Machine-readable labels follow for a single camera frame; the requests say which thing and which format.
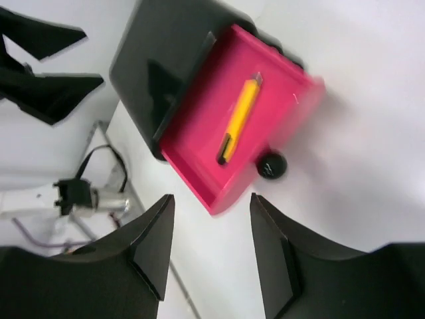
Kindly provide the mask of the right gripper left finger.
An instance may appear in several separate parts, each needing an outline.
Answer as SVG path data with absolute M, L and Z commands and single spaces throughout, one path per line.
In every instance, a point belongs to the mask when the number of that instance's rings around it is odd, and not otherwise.
M 2 318 L 155 318 L 165 297 L 175 199 L 73 253 L 1 249 Z

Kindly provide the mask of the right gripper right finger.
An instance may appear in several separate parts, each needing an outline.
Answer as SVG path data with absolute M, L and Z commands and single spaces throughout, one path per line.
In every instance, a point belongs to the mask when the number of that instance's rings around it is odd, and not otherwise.
M 424 244 L 369 253 L 325 238 L 261 195 L 250 200 L 267 318 L 423 318 Z

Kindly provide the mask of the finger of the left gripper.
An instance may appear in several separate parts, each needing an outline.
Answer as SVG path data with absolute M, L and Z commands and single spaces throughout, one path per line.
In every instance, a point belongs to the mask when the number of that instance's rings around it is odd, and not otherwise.
M 29 65 L 1 53 L 1 98 L 51 126 L 103 83 L 98 74 L 35 74 Z
M 37 60 L 59 53 L 87 37 L 81 28 L 42 21 L 4 7 L 1 7 L 1 36 L 6 36 Z

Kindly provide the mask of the black drawer cabinet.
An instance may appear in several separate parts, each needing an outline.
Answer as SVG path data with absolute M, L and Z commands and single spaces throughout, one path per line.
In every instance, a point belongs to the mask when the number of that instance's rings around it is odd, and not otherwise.
M 299 68 L 303 62 L 222 1 L 143 0 L 133 10 L 110 68 L 110 80 L 152 155 L 214 42 L 238 25 Z

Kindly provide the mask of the yellow utility knife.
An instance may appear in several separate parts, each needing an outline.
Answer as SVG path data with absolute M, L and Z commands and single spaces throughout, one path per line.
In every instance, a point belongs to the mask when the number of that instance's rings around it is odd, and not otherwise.
M 219 165 L 226 165 L 231 160 L 261 85 L 262 75 L 259 72 L 244 82 L 222 139 L 217 156 Z

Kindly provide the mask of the pink bottom drawer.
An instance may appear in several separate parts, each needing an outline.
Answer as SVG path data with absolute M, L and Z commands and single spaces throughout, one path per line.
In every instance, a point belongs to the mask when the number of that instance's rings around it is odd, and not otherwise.
M 211 215 L 257 178 L 256 164 L 282 147 L 318 107 L 322 78 L 237 25 L 216 41 L 159 145 Z

